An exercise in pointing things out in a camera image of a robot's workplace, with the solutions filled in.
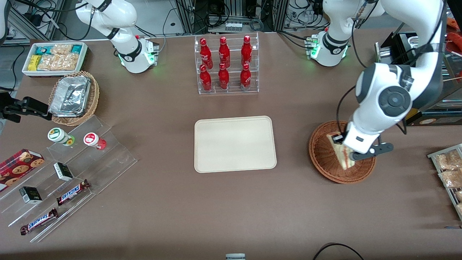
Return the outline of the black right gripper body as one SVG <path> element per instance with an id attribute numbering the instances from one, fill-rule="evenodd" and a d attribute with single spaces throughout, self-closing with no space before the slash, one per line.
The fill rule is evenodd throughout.
<path id="1" fill-rule="evenodd" d="M 22 110 L 22 101 L 12 98 L 9 92 L 0 93 L 0 111 L 2 113 L 17 113 Z"/>

